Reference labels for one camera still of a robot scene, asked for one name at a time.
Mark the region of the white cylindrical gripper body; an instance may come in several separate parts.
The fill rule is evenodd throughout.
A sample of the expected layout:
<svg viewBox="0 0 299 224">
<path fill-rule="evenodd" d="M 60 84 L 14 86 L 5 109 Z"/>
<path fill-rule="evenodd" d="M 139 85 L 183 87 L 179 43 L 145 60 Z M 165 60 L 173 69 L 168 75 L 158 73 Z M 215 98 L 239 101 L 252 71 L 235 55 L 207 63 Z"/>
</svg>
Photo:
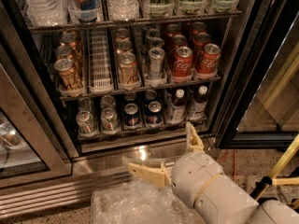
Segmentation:
<svg viewBox="0 0 299 224">
<path fill-rule="evenodd" d="M 177 159 L 172 168 L 171 188 L 177 197 L 193 208 L 204 185 L 222 174 L 223 168 L 206 153 L 187 153 Z"/>
</svg>

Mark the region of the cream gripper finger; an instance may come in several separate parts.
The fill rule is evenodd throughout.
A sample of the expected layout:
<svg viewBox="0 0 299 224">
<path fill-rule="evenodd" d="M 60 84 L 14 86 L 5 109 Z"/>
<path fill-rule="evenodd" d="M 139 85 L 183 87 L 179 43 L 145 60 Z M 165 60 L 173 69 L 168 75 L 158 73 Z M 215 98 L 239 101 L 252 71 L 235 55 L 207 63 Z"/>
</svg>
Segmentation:
<svg viewBox="0 0 299 224">
<path fill-rule="evenodd" d="M 187 122 L 185 130 L 186 130 L 186 134 L 187 134 L 186 149 L 189 152 L 204 153 L 203 141 L 197 134 L 194 126 L 190 122 Z"/>
<path fill-rule="evenodd" d="M 122 164 L 127 172 L 157 187 L 171 186 L 171 173 L 166 166 L 166 159 L 139 159 L 122 157 Z"/>
</svg>

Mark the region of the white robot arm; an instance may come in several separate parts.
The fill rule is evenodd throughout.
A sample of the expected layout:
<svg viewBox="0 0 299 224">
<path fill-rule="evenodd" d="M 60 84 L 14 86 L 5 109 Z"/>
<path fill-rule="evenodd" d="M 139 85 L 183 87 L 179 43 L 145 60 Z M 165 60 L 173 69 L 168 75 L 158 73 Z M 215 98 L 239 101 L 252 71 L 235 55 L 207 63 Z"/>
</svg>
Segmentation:
<svg viewBox="0 0 299 224">
<path fill-rule="evenodd" d="M 167 170 L 163 160 L 122 159 L 127 171 L 157 187 L 169 187 L 206 224 L 299 224 L 299 213 L 278 200 L 258 203 L 204 151 L 191 123 L 186 124 L 187 152 Z"/>
</svg>

